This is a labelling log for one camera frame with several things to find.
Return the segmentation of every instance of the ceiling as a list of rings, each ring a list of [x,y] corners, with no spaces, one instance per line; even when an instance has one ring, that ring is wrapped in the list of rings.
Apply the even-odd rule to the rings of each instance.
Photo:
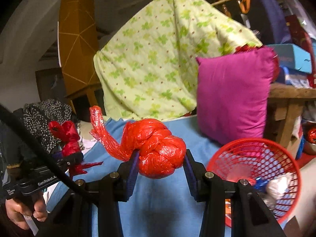
[[[94,0],[100,47],[152,0]],[[56,59],[60,0],[22,0],[0,34],[0,86],[33,76],[39,60]]]

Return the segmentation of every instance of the blue bed sheet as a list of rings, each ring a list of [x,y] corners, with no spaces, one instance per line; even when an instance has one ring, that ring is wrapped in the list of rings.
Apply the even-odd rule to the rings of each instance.
[[[108,120],[106,128],[118,141],[121,141],[123,120]],[[182,138],[196,161],[207,165],[219,149],[219,144],[203,136],[198,128],[196,117],[181,118],[166,122],[173,135]],[[85,162],[104,161],[103,165],[87,169],[88,174],[75,176],[74,180],[86,182],[99,180],[116,171],[121,161],[111,157],[98,142],[84,156]],[[67,191],[59,183],[47,205],[52,211]],[[133,195],[128,202],[119,202],[121,222],[125,237],[196,237],[199,236],[204,202],[196,203],[190,195],[183,168],[176,169],[169,177],[153,180],[139,175]],[[92,236],[98,236],[97,207],[92,217]],[[231,229],[225,228],[225,237],[231,236]]]

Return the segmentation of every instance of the green floral cloth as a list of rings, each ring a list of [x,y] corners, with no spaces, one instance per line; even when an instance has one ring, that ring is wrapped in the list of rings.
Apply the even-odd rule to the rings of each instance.
[[[258,45],[254,34],[205,0],[154,0],[94,56],[113,119],[177,118],[196,107],[195,57]]]

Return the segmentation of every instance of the pink cloth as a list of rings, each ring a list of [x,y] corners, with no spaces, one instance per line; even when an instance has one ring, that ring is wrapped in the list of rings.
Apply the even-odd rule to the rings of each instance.
[[[197,121],[220,144],[263,137],[273,77],[273,50],[197,58]]]

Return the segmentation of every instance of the basket rim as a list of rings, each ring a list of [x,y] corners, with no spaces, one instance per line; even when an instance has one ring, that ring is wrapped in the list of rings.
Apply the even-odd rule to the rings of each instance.
[[[206,170],[210,171],[210,169],[213,167],[216,159],[219,157],[220,154],[223,153],[223,151],[227,150],[232,145],[236,145],[236,144],[243,143],[243,142],[246,142],[246,141],[258,141],[258,142],[267,143],[269,145],[274,145],[275,147],[280,149],[285,155],[287,155],[289,157],[289,159],[291,160],[291,162],[293,163],[293,165],[294,165],[294,168],[295,168],[295,171],[296,171],[296,174],[297,174],[297,192],[296,192],[296,196],[295,196],[294,202],[291,205],[290,209],[282,217],[277,219],[278,223],[282,224],[285,221],[285,219],[287,219],[290,216],[290,214],[292,213],[292,211],[294,210],[294,208],[295,208],[295,206],[296,206],[296,204],[298,202],[298,199],[300,197],[300,194],[301,194],[301,172],[300,172],[300,169],[299,169],[298,164],[296,163],[295,159],[287,151],[286,148],[284,148],[283,146],[281,146],[280,144],[278,144],[278,143],[276,143],[274,141],[271,141],[271,140],[268,140],[268,139],[265,139],[265,138],[241,138],[241,139],[237,139],[235,141],[231,141],[231,142],[225,144],[218,151],[216,151],[216,153],[211,157],[210,161],[208,162]],[[225,216],[225,223],[226,223],[227,226],[232,227],[232,221],[227,216]]]

